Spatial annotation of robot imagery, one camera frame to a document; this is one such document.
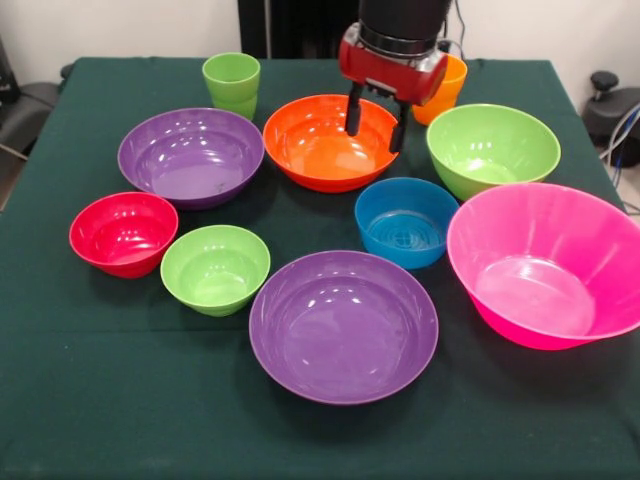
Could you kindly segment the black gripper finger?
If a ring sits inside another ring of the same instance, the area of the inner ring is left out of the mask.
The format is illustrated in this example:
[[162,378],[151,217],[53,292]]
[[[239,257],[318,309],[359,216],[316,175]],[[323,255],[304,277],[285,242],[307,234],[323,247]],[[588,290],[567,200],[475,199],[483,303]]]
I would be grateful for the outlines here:
[[389,143],[389,152],[394,154],[402,150],[411,109],[410,104],[405,101],[397,100],[396,103],[399,105],[399,115]]
[[345,119],[345,131],[349,136],[355,136],[359,132],[361,118],[361,93],[362,85],[359,83],[353,83],[348,96]]

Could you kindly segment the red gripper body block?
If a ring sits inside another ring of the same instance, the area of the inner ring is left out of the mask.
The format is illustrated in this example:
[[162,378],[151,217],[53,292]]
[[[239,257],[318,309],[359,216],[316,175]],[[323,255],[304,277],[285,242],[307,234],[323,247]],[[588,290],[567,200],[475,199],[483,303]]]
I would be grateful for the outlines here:
[[448,65],[448,55],[438,50],[424,57],[397,59],[346,37],[340,43],[338,58],[342,74],[352,82],[352,105],[359,102],[365,88],[381,91],[398,103],[424,105],[436,94]]

